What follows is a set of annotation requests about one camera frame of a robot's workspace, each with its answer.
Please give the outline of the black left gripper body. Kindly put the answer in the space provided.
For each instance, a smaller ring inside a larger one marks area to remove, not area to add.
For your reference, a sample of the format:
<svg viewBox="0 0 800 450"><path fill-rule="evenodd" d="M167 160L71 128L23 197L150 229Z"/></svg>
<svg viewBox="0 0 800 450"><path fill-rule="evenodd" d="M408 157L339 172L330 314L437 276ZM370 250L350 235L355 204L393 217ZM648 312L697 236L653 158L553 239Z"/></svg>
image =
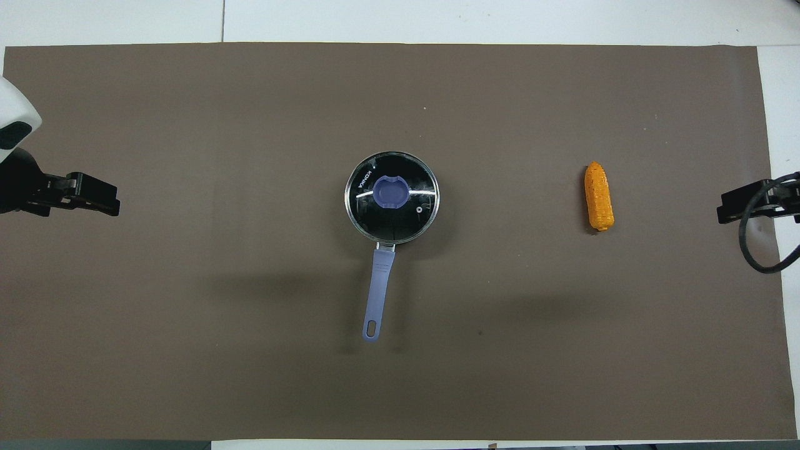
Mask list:
<svg viewBox="0 0 800 450"><path fill-rule="evenodd" d="M48 217L63 208L63 192L51 183L63 177L42 172L34 157L17 147L1 163L1 213L25 211Z"/></svg>

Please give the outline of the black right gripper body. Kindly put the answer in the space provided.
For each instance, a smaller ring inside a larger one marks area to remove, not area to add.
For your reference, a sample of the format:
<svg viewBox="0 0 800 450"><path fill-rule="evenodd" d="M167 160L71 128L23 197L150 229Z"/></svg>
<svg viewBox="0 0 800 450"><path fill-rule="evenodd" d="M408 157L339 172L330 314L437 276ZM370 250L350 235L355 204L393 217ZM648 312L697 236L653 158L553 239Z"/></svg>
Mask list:
<svg viewBox="0 0 800 450"><path fill-rule="evenodd" d="M799 180L797 177L780 177L775 179L778 185L774 188L778 209L774 218L792 217L799 223Z"/></svg>

